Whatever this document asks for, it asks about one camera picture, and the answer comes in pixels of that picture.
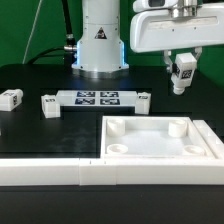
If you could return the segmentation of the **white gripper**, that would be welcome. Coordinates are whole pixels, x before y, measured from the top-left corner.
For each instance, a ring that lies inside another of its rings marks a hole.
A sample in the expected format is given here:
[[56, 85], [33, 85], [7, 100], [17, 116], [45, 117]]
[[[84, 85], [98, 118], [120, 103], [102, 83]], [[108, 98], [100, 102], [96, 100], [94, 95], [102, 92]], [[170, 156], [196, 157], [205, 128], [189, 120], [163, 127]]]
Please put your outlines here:
[[138, 12], [131, 21], [131, 49], [138, 53], [164, 51], [168, 73], [175, 71], [170, 50], [195, 47], [193, 56], [199, 60], [202, 46], [220, 44], [224, 44], [224, 3], [177, 3], [167, 9]]

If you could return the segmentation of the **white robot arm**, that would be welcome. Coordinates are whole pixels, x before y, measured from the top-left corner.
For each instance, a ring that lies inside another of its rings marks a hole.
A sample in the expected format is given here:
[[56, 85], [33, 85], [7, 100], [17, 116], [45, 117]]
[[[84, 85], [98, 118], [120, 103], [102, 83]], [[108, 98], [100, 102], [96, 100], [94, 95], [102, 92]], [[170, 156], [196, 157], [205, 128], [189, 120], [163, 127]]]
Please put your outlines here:
[[[130, 48], [136, 53], [224, 44], [224, 3], [134, 0]], [[83, 34], [72, 68], [91, 78], [126, 70], [120, 0], [83, 0]]]

